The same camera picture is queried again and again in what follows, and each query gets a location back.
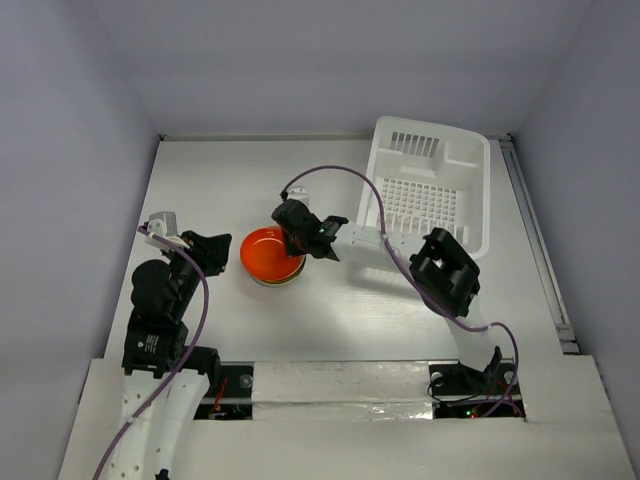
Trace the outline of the orange plate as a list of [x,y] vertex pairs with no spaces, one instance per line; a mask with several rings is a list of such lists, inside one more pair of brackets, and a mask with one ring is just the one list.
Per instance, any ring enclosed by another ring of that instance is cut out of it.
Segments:
[[280,280],[300,274],[306,258],[288,257],[278,226],[262,227],[249,233],[241,243],[240,261],[250,276]]

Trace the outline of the beige plate with black spot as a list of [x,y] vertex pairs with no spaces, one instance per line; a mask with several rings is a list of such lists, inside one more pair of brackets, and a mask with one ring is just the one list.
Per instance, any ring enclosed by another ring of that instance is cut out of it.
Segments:
[[299,274],[296,275],[290,275],[287,276],[283,279],[280,280],[265,280],[265,279],[261,279],[255,276],[251,276],[251,278],[257,282],[260,285],[266,286],[266,287],[280,287],[280,286],[284,286],[287,284],[290,284],[291,282],[293,282],[294,280],[296,280],[298,278]]

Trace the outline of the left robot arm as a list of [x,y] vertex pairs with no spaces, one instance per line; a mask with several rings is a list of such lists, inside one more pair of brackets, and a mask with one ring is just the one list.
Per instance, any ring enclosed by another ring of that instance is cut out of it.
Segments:
[[140,264],[132,274],[121,425],[95,468],[96,479],[173,478],[201,400],[222,382],[217,350],[198,344],[208,314],[201,314],[195,331],[183,316],[196,290],[210,302],[207,280],[225,271],[231,235],[169,235],[159,220],[138,231],[164,257]]

